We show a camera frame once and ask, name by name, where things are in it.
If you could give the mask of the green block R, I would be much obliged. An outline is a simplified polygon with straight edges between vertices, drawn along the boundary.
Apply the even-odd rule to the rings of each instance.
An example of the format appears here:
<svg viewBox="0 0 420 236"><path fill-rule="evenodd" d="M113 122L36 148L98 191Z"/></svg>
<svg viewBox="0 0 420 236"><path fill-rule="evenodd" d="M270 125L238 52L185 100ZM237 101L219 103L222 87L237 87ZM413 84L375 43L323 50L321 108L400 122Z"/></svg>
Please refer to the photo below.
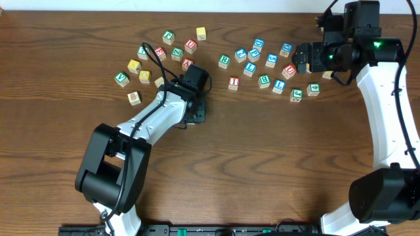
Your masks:
<svg viewBox="0 0 420 236"><path fill-rule="evenodd" d="M219 67L223 69L227 69L230 64L230 57L222 54L219 58Z"/></svg>

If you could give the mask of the yellow block O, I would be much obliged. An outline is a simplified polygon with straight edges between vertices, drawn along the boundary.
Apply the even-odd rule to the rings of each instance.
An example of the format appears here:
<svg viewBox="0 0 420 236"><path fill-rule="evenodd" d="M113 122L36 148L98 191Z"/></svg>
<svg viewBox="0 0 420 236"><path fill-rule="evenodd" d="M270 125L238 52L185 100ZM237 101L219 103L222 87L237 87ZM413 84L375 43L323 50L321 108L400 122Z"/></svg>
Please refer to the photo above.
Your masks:
<svg viewBox="0 0 420 236"><path fill-rule="evenodd" d="M140 70L139 81L144 84L150 84L151 73L148 70Z"/></svg>

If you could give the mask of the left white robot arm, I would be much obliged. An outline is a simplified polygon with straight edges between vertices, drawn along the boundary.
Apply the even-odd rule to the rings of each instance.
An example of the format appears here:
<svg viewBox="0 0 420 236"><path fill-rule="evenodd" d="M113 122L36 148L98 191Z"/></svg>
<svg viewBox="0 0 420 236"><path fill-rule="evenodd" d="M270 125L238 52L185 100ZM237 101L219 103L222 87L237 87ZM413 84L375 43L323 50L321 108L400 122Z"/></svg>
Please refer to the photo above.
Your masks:
<svg viewBox="0 0 420 236"><path fill-rule="evenodd" d="M98 125L75 179L75 188L100 213L108 235L136 235L142 222L135 204L142 191L152 146L178 123L205 121L205 98L168 83L154 101L116 127Z"/></svg>

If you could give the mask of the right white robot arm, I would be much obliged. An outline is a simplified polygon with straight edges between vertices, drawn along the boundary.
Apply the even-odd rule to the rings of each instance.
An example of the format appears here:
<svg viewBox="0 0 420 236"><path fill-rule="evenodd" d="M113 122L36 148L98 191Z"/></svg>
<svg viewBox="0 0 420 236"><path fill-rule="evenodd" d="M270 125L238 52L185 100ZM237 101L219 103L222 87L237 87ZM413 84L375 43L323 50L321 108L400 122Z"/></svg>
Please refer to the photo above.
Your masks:
<svg viewBox="0 0 420 236"><path fill-rule="evenodd" d="M298 73L350 71L369 118L373 172L353 181L347 203L320 218L325 235L357 235L419 219L419 135L404 59L399 39L381 37L301 43L292 56Z"/></svg>

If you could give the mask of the green block 4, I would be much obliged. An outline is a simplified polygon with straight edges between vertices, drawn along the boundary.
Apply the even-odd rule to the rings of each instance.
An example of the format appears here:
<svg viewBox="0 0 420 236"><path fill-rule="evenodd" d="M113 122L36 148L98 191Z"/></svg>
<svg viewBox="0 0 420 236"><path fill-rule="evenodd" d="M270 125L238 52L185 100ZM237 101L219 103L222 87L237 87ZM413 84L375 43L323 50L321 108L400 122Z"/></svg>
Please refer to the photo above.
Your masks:
<svg viewBox="0 0 420 236"><path fill-rule="evenodd" d="M318 83L310 83L306 88L306 92L308 96L317 96L320 93L320 85Z"/></svg>

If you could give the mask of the blue block D right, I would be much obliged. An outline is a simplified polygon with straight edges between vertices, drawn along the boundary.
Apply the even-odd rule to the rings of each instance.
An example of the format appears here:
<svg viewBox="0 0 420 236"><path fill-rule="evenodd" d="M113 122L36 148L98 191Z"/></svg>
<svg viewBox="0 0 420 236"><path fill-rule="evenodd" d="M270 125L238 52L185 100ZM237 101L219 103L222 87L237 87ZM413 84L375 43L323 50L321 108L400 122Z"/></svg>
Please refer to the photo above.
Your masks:
<svg viewBox="0 0 420 236"><path fill-rule="evenodd" d="M293 49L292 44L284 43L282 45L282 48L281 48L281 51L280 51L280 56L283 56L283 57L287 58L289 56L289 54L291 53L292 49Z"/></svg>

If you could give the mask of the blue block d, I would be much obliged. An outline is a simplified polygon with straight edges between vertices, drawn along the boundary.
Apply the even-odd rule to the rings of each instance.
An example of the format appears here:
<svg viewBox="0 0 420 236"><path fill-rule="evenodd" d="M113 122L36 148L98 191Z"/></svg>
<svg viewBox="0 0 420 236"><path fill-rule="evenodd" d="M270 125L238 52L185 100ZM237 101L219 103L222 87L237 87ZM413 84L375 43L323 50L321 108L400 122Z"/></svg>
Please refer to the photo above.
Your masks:
<svg viewBox="0 0 420 236"><path fill-rule="evenodd" d="M292 44L284 43L282 45L282 48L281 48L281 51L280 51L280 56L283 56L283 57L287 58L289 56L289 54L291 53L292 49L293 49Z"/></svg>
<svg viewBox="0 0 420 236"><path fill-rule="evenodd" d="M256 38L253 43L253 48L259 52L262 51L265 41L263 39Z"/></svg>

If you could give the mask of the red block U right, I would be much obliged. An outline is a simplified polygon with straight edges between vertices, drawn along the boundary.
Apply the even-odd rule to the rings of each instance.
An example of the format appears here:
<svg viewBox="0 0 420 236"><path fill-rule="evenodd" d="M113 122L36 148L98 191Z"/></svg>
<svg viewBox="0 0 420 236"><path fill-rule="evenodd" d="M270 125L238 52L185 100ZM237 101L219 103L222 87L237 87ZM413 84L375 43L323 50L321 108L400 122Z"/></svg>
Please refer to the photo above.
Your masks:
<svg viewBox="0 0 420 236"><path fill-rule="evenodd" d="M297 70L296 70L295 66L293 66L292 64L289 64L288 66L284 67L284 69L282 71L282 75L286 79L290 79L296 74L296 72L297 72Z"/></svg>

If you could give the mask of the red block u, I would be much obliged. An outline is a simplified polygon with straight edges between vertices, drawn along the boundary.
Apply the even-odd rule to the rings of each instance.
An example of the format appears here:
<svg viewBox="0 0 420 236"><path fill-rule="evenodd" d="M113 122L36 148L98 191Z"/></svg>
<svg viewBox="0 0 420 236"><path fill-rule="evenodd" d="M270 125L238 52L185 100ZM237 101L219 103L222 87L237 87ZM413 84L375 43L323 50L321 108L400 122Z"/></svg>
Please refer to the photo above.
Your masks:
<svg viewBox="0 0 420 236"><path fill-rule="evenodd" d="M190 54L193 54L196 51L197 47L198 47L198 44L193 39L187 40L187 42L185 42L184 44L184 48L186 52Z"/></svg>
<svg viewBox="0 0 420 236"><path fill-rule="evenodd" d="M296 74L296 72L297 72L297 70L296 70L295 66L293 66L292 64L289 64L288 66L284 67L284 69L282 71L282 75L286 79L290 79Z"/></svg>

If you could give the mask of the green block J lower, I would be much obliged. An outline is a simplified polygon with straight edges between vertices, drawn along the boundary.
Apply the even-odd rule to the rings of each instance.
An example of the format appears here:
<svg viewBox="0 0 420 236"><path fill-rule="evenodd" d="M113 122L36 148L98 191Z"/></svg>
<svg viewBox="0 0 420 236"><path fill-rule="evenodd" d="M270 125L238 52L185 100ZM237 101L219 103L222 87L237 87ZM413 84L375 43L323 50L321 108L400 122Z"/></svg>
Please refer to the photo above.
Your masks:
<svg viewBox="0 0 420 236"><path fill-rule="evenodd" d="M291 90L290 101L291 102L300 102L303 98L303 92L301 89L294 88Z"/></svg>

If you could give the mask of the green block j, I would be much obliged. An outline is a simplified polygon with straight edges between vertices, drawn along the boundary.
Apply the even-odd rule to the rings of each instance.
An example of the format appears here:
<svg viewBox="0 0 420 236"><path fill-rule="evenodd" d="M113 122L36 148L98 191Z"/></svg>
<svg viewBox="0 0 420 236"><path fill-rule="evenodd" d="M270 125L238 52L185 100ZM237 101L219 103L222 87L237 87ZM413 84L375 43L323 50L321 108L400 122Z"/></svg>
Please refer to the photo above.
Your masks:
<svg viewBox="0 0 420 236"><path fill-rule="evenodd" d="M294 88L291 90L290 101L291 102L300 102L303 98L303 92L301 89Z"/></svg>
<svg viewBox="0 0 420 236"><path fill-rule="evenodd" d="M162 35L162 40L164 43L168 45L172 45L175 41L175 34L172 31L165 31L165 33Z"/></svg>

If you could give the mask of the wooden block red side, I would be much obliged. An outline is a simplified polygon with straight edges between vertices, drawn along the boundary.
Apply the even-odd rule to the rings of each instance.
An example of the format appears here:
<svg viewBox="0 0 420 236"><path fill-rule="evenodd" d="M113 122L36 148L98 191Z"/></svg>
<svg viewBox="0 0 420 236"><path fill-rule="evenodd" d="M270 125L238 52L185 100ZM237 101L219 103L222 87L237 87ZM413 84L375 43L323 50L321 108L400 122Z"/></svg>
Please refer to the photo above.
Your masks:
<svg viewBox="0 0 420 236"><path fill-rule="evenodd" d="M165 82L165 80L164 80L164 78L163 78L163 77L160 77L160 78L158 78L158 79L156 79L156 80L154 81L155 86L156 86L157 88L159 88L160 86L162 86L162 85L164 84L164 82Z"/></svg>

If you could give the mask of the blue block 5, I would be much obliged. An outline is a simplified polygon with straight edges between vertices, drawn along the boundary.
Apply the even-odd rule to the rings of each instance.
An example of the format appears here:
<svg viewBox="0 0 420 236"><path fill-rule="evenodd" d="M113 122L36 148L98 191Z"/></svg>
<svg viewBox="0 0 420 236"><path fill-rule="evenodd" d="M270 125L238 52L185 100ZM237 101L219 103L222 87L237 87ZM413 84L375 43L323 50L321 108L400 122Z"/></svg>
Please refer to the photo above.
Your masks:
<svg viewBox="0 0 420 236"><path fill-rule="evenodd" d="M274 68L278 61L278 55L269 53L266 59L266 67Z"/></svg>

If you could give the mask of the blue block L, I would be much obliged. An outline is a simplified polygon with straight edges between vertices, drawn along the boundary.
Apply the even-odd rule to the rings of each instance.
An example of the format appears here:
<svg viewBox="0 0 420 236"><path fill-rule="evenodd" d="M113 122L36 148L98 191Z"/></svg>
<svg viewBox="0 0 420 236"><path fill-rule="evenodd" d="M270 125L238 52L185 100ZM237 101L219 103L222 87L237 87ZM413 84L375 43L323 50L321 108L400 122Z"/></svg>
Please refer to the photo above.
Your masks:
<svg viewBox="0 0 420 236"><path fill-rule="evenodd" d="M286 85L286 83L284 81L277 79L274 82L272 92L274 92L276 94L281 94L284 91L285 85Z"/></svg>

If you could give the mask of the red block I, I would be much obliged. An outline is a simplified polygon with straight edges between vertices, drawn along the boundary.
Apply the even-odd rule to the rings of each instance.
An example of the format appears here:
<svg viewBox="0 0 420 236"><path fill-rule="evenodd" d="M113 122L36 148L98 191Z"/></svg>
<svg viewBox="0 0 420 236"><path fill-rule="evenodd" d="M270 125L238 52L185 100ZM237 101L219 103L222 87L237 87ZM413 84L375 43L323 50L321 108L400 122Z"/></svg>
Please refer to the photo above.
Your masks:
<svg viewBox="0 0 420 236"><path fill-rule="evenodd" d="M240 78L238 77L230 77L228 83L229 90L238 90L240 85Z"/></svg>

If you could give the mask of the red block A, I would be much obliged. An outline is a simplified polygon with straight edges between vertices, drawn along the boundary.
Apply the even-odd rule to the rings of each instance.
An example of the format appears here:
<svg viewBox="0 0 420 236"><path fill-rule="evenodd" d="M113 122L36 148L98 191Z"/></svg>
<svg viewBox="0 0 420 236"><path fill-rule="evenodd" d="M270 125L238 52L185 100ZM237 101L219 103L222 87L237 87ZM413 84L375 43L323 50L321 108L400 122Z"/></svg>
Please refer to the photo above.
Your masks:
<svg viewBox="0 0 420 236"><path fill-rule="evenodd" d="M189 68L189 67L190 67L193 63L194 63L194 61L193 61L192 59L185 58L185 59L182 61L182 64L181 64L182 70L183 70L183 71L187 71L187 70L188 70L188 68Z"/></svg>

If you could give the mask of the green block Z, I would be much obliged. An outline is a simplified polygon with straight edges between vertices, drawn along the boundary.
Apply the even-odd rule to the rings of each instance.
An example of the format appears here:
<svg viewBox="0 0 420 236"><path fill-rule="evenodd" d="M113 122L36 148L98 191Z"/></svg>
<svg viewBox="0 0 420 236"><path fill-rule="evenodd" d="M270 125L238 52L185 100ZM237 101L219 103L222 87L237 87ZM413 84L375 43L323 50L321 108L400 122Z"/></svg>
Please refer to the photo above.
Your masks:
<svg viewBox="0 0 420 236"><path fill-rule="evenodd" d="M174 47L171 52L171 58L174 61L180 62L183 57L183 50L178 47Z"/></svg>

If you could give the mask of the green block B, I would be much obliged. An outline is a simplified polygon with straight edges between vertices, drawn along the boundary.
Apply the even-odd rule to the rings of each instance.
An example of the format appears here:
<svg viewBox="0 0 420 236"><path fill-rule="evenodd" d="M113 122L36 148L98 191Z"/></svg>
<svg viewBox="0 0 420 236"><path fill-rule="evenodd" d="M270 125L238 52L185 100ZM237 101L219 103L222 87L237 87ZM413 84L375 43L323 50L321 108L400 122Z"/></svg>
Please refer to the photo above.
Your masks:
<svg viewBox="0 0 420 236"><path fill-rule="evenodd" d="M261 75L258 78L258 85L260 89L265 89L270 86L271 80L269 75Z"/></svg>

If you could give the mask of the blue block D upper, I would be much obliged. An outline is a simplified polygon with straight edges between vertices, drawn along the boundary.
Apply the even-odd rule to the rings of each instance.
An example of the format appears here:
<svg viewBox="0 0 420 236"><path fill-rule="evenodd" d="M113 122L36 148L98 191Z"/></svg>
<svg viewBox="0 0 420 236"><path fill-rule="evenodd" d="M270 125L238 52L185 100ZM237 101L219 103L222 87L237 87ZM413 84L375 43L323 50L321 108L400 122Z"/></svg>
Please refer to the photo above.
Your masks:
<svg viewBox="0 0 420 236"><path fill-rule="evenodd" d="M259 52L262 51L265 41L263 39L256 38L253 43L253 48Z"/></svg>

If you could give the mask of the wooden picture block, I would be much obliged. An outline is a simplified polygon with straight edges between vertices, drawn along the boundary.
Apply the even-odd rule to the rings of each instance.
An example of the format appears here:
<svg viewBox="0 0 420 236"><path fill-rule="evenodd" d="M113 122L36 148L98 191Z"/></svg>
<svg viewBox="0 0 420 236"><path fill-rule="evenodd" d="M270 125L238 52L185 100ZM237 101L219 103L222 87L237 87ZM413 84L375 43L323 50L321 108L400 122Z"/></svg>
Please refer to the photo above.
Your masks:
<svg viewBox="0 0 420 236"><path fill-rule="evenodd" d="M141 97L138 91L129 93L127 97L132 106L139 105L141 103Z"/></svg>

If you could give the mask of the red block U left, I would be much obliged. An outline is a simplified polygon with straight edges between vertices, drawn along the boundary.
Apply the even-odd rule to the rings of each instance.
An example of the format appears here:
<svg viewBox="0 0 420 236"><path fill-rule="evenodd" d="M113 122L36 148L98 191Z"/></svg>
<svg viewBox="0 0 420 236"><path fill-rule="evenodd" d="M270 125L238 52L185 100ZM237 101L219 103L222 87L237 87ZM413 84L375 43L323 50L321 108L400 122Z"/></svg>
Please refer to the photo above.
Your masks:
<svg viewBox="0 0 420 236"><path fill-rule="evenodd" d="M190 54L193 54L196 51L197 47L198 47L198 44L193 39L187 40L187 42L185 42L184 44L184 48L186 52Z"/></svg>

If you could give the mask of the blue block P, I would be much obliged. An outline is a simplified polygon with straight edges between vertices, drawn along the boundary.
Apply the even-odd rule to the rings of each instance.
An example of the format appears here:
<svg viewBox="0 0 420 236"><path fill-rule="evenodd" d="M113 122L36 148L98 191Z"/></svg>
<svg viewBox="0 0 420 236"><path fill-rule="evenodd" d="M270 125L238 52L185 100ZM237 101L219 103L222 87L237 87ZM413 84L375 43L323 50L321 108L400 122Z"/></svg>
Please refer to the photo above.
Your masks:
<svg viewBox="0 0 420 236"><path fill-rule="evenodd" d="M258 49L251 49L247 55L250 62L256 62L260 58L260 56L261 53Z"/></svg>

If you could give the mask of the red block E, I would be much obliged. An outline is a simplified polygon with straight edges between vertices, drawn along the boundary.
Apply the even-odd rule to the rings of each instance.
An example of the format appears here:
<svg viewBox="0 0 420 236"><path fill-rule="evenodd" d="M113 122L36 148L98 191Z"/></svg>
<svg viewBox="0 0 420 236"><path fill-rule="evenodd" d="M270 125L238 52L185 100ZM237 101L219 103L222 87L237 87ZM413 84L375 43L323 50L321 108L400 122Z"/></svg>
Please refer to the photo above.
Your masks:
<svg viewBox="0 0 420 236"><path fill-rule="evenodd" d="M166 59L167 55L166 55L166 51L164 50L163 47L158 47L155 49L155 53L157 54L158 58L163 61L164 59Z"/></svg>

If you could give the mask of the blue block 2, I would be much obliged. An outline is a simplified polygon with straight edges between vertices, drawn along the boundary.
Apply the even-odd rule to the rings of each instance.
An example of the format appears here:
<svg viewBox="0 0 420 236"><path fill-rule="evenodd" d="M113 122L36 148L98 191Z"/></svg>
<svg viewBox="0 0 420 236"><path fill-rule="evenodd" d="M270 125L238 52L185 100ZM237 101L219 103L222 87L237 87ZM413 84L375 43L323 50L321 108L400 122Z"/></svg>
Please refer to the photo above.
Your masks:
<svg viewBox="0 0 420 236"><path fill-rule="evenodd" d="M234 56L238 63L242 63L247 58L247 52L245 49L240 48L235 52Z"/></svg>

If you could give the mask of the yellow block A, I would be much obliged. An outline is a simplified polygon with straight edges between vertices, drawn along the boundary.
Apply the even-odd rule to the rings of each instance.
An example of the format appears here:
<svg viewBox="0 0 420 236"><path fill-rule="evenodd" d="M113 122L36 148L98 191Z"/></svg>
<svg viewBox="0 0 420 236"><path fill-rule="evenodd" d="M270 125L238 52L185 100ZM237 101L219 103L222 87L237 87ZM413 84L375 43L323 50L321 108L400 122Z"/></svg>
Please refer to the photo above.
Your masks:
<svg viewBox="0 0 420 236"><path fill-rule="evenodd" d="M127 65L127 68L131 73L139 74L142 66L141 66L141 63L139 61L130 60L128 65Z"/></svg>

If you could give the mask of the green block J top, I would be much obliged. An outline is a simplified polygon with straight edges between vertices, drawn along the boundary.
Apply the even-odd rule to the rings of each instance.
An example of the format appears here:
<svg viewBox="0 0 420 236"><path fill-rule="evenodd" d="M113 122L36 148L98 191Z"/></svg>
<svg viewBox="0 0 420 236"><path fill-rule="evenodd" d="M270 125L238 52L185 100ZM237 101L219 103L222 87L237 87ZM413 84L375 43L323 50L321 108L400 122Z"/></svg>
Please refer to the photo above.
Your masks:
<svg viewBox="0 0 420 236"><path fill-rule="evenodd" d="M172 45L175 41L175 34L172 31L165 31L165 33L162 35L162 40L164 43L168 45Z"/></svg>

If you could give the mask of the green block 7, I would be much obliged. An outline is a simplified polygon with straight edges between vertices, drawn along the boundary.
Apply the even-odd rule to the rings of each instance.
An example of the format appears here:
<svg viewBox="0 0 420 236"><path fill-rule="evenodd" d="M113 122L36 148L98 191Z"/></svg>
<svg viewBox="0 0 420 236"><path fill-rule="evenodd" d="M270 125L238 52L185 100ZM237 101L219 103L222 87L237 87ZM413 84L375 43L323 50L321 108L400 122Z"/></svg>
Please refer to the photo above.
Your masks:
<svg viewBox="0 0 420 236"><path fill-rule="evenodd" d="M149 53L149 49L146 47L144 48L143 46L139 46L138 48L138 58L141 60L148 60L148 53Z"/></svg>

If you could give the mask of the yellow block S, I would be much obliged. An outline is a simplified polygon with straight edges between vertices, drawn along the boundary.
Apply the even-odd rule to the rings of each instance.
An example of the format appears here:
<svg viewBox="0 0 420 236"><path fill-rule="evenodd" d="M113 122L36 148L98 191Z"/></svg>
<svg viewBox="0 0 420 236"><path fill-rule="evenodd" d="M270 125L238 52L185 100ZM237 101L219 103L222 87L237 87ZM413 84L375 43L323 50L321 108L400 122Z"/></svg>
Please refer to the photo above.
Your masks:
<svg viewBox="0 0 420 236"><path fill-rule="evenodd" d="M198 27L196 28L196 35L198 41L205 41L207 39L207 33L205 27Z"/></svg>

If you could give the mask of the green block V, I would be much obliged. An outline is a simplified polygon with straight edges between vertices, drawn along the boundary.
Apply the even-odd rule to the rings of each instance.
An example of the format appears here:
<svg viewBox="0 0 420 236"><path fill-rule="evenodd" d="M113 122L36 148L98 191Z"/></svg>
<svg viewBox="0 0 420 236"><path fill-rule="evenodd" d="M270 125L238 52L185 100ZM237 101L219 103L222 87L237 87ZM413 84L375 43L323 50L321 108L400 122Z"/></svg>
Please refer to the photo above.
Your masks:
<svg viewBox="0 0 420 236"><path fill-rule="evenodd" d="M128 76L124 73L124 72L119 72L115 77L114 80L116 81L116 83L121 86L121 87L125 87L126 85L129 84L129 78Z"/></svg>

